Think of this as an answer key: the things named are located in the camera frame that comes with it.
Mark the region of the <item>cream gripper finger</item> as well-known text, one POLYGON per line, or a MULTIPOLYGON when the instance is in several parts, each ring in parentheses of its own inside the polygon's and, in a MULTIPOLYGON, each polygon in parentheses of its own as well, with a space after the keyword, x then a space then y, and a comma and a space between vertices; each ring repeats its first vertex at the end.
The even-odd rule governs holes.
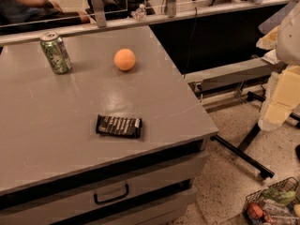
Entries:
POLYGON ((277 46, 278 26, 272 29, 268 34, 261 37, 256 46, 263 50, 273 50, 277 46))
POLYGON ((279 128, 300 104, 300 67, 288 66, 273 72, 266 85, 265 101, 258 125, 261 130, 279 128))

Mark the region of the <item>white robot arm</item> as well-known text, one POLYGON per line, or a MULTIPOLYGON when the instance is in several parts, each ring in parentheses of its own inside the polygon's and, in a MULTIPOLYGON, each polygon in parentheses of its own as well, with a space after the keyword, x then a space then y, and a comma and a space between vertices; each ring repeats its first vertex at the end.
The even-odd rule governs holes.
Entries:
POLYGON ((300 104, 300 4, 286 15, 281 24, 259 39, 257 47, 275 53, 287 65, 272 72, 266 86, 258 126, 271 131, 279 128, 300 104))

